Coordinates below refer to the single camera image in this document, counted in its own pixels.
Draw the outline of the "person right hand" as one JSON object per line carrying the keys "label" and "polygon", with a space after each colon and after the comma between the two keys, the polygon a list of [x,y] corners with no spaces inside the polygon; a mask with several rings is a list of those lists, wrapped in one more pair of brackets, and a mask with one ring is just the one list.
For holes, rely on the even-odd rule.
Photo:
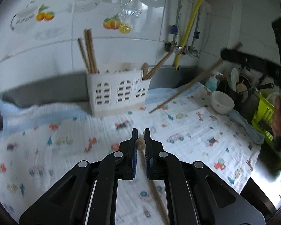
{"label": "person right hand", "polygon": [[275,136],[281,136],[281,97],[276,97],[272,131]]}

